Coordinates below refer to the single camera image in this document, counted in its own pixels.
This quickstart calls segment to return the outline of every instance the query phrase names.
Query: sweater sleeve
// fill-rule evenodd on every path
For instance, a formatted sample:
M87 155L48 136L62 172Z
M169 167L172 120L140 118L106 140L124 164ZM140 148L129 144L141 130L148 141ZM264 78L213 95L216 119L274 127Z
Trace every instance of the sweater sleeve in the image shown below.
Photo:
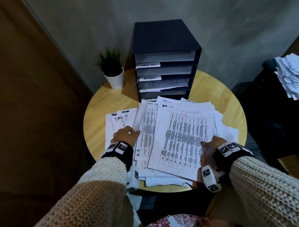
M299 226L299 180L247 156L229 176L253 226Z
M126 194L125 178L121 160L99 160L35 226L115 226Z

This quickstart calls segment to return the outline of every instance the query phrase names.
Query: potted plant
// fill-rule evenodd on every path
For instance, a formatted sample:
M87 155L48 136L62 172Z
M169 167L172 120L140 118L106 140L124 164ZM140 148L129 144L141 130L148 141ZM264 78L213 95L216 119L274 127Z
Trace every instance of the potted plant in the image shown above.
M123 68L120 61L119 50L106 49L105 53L99 51L96 59L96 65L103 71L113 89L123 87Z

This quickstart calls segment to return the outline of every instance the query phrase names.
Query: concrete wall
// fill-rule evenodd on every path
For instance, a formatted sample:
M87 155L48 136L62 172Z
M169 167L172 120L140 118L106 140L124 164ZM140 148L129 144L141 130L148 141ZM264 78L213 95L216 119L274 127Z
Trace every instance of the concrete wall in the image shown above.
M126 60L134 22L183 19L203 48L198 69L230 89L299 35L297 0L24 1L92 92L105 82L97 51L117 48Z

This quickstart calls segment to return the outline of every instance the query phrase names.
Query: plant pot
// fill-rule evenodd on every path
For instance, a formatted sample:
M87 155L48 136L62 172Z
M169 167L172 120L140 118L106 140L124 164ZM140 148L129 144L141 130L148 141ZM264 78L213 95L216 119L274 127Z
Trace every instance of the plant pot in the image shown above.
M113 76L113 77L105 76L105 77L113 89L121 89L123 87L123 72L118 76Z

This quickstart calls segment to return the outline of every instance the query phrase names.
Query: dark blue paper organizer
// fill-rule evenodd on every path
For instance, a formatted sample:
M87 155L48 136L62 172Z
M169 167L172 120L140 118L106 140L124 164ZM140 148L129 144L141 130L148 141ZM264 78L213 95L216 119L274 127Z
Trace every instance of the dark blue paper organizer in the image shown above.
M154 101L158 96L188 99L201 50L181 19L135 23L132 53L139 101ZM136 68L141 63L150 66L156 62L160 63L160 67ZM157 75L162 80L188 79L188 87L140 92L144 77L154 78Z

